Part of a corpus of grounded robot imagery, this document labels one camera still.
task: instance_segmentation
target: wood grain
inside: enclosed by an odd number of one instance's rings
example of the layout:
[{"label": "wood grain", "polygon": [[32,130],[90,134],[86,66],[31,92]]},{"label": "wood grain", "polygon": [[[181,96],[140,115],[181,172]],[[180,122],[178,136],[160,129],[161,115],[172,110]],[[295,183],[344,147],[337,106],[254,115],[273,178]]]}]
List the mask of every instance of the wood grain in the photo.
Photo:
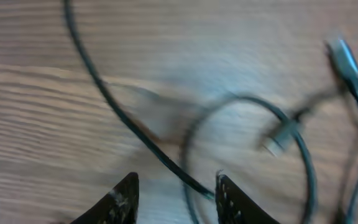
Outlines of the wood grain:
[{"label": "wood grain", "polygon": [[[342,32],[358,59],[358,1],[74,0],[78,26],[120,103],[178,160],[200,109],[227,92],[289,110],[334,84],[324,39]],[[299,153],[256,150],[273,116],[234,104],[197,135],[191,174],[213,188],[219,169],[282,223],[298,223]],[[319,187],[315,223],[335,211],[358,131],[341,100],[306,122]],[[0,0],[0,223],[70,222],[128,172],[140,177],[138,223],[190,223],[181,183],[117,119],[86,74],[60,1]],[[353,167],[347,195],[358,173]],[[206,223],[212,204],[197,200]]]}]

